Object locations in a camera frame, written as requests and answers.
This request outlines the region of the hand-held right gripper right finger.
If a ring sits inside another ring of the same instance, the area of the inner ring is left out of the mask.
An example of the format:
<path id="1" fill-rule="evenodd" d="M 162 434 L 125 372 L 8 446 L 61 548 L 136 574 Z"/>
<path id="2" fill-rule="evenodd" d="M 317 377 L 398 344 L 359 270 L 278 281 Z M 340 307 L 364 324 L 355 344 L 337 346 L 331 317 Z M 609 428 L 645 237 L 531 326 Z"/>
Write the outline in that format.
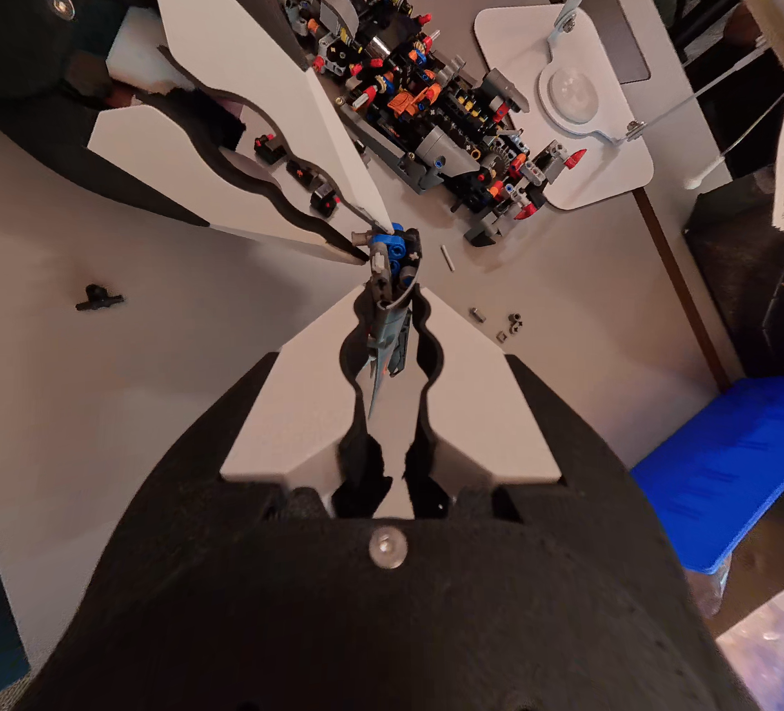
<path id="1" fill-rule="evenodd" d="M 428 288 L 413 293 L 412 322 L 426 376 L 405 456 L 414 517 L 446 517 L 464 490 L 559 482 L 561 469 L 502 350 Z"/>

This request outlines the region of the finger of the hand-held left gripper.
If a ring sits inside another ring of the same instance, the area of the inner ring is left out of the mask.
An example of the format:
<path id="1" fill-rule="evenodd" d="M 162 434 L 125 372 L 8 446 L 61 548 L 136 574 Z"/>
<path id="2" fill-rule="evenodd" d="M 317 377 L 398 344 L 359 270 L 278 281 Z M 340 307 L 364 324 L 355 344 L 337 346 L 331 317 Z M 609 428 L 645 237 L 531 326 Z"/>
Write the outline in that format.
<path id="1" fill-rule="evenodd" d="M 205 87 L 257 108 L 295 160 L 318 168 L 358 216 L 393 232 L 383 198 L 316 73 L 236 0 L 158 0 L 173 59 Z"/>
<path id="2" fill-rule="evenodd" d="M 323 218 L 294 206 L 255 158 L 216 146 L 198 120 L 168 115 L 164 96 L 98 113 L 91 152 L 174 201 L 213 229 L 329 261 L 368 256 Z"/>

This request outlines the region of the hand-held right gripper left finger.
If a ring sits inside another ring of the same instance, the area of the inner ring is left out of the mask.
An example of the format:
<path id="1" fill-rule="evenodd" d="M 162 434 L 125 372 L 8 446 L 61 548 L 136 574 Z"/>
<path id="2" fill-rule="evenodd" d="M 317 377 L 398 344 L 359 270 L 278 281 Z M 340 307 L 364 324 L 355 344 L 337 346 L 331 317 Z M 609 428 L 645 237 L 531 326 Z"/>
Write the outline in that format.
<path id="1" fill-rule="evenodd" d="M 359 376 L 369 372 L 374 303 L 356 287 L 271 357 L 220 469 L 225 481 L 315 490 L 342 518 L 370 518 L 391 487 L 366 422 Z"/>

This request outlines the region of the dark grey lego wing assembly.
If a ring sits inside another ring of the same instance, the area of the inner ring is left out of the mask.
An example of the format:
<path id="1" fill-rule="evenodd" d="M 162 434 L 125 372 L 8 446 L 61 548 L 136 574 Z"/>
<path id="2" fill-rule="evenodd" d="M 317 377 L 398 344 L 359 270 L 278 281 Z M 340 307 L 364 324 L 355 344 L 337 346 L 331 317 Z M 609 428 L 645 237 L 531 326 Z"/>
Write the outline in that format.
<path id="1" fill-rule="evenodd" d="M 373 388 L 367 415 L 372 415 L 384 378 L 405 369 L 412 296 L 423 261 L 419 231 L 400 224 L 394 224 L 393 230 L 392 234 L 351 235 L 355 246 L 368 248 L 371 270 L 368 286 L 374 306 L 367 349 Z"/>

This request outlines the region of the black t-shaped lego connector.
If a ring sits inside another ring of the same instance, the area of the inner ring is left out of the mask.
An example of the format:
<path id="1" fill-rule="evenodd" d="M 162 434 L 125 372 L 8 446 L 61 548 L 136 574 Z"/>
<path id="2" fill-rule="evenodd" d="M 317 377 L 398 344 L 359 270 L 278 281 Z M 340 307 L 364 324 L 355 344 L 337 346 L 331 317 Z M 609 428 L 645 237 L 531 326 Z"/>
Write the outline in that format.
<path id="1" fill-rule="evenodd" d="M 77 312 L 104 310 L 125 303 L 123 294 L 111 294 L 104 286 L 89 284 L 85 286 L 85 300 L 77 303 Z"/>

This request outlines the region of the small black lego assembly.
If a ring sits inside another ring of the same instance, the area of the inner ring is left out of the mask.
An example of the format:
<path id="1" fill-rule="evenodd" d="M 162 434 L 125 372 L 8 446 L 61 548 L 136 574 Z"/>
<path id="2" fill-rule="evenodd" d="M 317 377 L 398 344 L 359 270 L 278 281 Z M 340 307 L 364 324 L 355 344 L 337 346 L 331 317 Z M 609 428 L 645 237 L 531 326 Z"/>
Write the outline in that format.
<path id="1" fill-rule="evenodd" d="M 337 192 L 313 168 L 289 157 L 276 136 L 264 134 L 256 137 L 253 149 L 257 159 L 269 167 L 285 166 L 289 176 L 309 192 L 310 208 L 317 216 L 330 219 L 334 215 L 340 203 Z"/>

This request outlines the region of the large lego car model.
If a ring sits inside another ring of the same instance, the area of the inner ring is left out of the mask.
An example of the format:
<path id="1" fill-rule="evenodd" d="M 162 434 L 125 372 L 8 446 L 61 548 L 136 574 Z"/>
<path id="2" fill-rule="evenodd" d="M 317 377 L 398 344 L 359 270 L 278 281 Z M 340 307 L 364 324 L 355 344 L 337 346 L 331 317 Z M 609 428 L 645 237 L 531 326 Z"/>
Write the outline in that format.
<path id="1" fill-rule="evenodd" d="M 447 60 L 426 32 L 430 14 L 409 0 L 278 0 L 312 68 L 340 88 L 339 115 L 363 146 L 415 193 L 444 186 L 474 224 L 465 239 L 495 245 L 545 204 L 546 187 L 586 149 L 557 139 L 533 155 L 505 126 L 528 100 L 497 69 L 481 80 Z"/>

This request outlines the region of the blue storage bin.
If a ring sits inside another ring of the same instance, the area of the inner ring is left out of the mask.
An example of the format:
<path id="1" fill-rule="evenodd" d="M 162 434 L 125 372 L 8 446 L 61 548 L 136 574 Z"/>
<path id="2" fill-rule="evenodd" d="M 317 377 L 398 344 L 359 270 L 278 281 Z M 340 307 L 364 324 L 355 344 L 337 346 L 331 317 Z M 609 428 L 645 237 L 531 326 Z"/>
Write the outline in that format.
<path id="1" fill-rule="evenodd" d="M 631 475 L 681 566 L 716 573 L 783 490 L 783 377 L 743 379 Z"/>

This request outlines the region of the clear plastic bags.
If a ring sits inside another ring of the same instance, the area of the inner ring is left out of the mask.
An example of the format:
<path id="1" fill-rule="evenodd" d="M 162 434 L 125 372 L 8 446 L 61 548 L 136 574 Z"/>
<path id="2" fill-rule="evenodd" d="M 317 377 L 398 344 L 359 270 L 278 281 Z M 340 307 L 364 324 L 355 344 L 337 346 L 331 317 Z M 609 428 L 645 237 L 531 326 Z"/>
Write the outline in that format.
<path id="1" fill-rule="evenodd" d="M 783 709 L 782 570 L 762 557 L 729 556 L 711 575 L 686 570 L 695 602 L 717 645 L 761 709 Z"/>

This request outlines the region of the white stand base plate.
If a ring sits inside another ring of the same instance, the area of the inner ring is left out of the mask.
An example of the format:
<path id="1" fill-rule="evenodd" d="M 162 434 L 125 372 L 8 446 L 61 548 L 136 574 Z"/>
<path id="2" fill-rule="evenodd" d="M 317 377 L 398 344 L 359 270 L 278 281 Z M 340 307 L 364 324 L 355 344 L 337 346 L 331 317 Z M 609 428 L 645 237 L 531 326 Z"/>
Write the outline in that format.
<path id="1" fill-rule="evenodd" d="M 537 153 L 550 140 L 581 161 L 552 178 L 547 200 L 576 210 L 665 179 L 686 195 L 729 178 L 726 161 L 782 106 L 753 109 L 741 134 L 716 139 L 700 104 L 772 53 L 750 54 L 695 91 L 654 0 L 547 0 L 484 9 L 474 35 L 486 63 L 523 91 L 513 113 Z"/>

